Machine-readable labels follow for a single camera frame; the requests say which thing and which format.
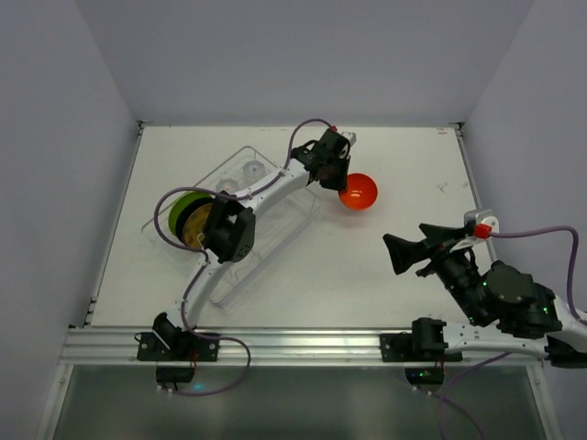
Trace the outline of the orange bowl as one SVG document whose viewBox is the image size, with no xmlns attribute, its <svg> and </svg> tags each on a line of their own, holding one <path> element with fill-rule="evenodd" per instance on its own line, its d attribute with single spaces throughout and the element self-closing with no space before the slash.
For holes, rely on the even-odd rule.
<svg viewBox="0 0 587 440">
<path fill-rule="evenodd" d="M 338 199 L 350 210 L 363 211 L 371 208 L 379 195 L 375 180 L 364 173 L 347 176 L 347 188 L 338 192 Z"/>
</svg>

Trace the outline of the green plate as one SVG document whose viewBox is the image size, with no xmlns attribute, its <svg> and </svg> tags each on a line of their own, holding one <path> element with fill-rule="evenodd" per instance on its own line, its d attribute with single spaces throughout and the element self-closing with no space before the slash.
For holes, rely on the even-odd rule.
<svg viewBox="0 0 587 440">
<path fill-rule="evenodd" d="M 187 192 L 180 198 L 178 198 L 172 206 L 172 209 L 169 213 L 168 217 L 168 225 L 170 231 L 175 235 L 175 220 L 177 219 L 178 214 L 180 211 L 187 205 L 193 201 L 198 201 L 201 203 L 201 206 L 204 204 L 210 204 L 213 201 L 211 195 L 204 193 L 204 192 Z"/>
</svg>

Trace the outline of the yellow patterned plate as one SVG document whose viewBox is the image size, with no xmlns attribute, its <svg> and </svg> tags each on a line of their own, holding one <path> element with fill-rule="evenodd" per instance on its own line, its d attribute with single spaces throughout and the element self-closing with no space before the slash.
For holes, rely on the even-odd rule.
<svg viewBox="0 0 587 440">
<path fill-rule="evenodd" d="M 183 229 L 183 243 L 189 248 L 202 249 L 205 239 L 205 224 L 212 204 L 206 203 L 191 214 Z"/>
</svg>

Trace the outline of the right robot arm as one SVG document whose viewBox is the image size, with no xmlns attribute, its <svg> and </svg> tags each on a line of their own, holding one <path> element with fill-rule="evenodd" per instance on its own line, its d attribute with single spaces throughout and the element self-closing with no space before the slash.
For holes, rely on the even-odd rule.
<svg viewBox="0 0 587 440">
<path fill-rule="evenodd" d="M 466 324 L 420 317 L 408 333 L 381 335 L 387 362 L 460 361 L 467 351 L 516 353 L 546 360 L 555 368 L 586 366 L 586 315 L 570 300 L 520 270 L 496 260 L 480 273 L 475 245 L 501 237 L 492 220 L 470 220 L 461 228 L 420 225 L 424 239 L 386 234 L 393 271 L 439 278 L 463 311 Z"/>
</svg>

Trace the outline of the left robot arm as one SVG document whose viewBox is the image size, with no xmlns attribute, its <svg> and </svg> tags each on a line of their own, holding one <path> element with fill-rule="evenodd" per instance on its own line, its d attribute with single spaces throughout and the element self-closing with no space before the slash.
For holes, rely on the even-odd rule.
<svg viewBox="0 0 587 440">
<path fill-rule="evenodd" d="M 200 255 L 194 277 L 188 282 L 180 299 L 171 309 L 154 319 L 152 332 L 162 344 L 164 353 L 179 352 L 188 335 L 205 338 L 194 330 L 194 326 L 224 274 L 253 249 L 259 218 L 290 194 L 313 182 L 337 192 L 347 188 L 350 150 L 355 143 L 354 133 L 338 132 L 333 126 L 327 125 L 320 139 L 308 141 L 300 147 L 294 146 L 294 138 L 291 137 L 284 164 L 234 194 L 179 187 L 161 197 L 153 214 L 157 233 L 169 245 L 196 251 Z M 180 192 L 203 193 L 205 203 L 210 206 L 203 230 L 196 236 L 196 243 L 200 245 L 197 250 L 188 246 L 177 228 L 172 232 L 179 241 L 171 241 L 159 224 L 162 203 Z"/>
</svg>

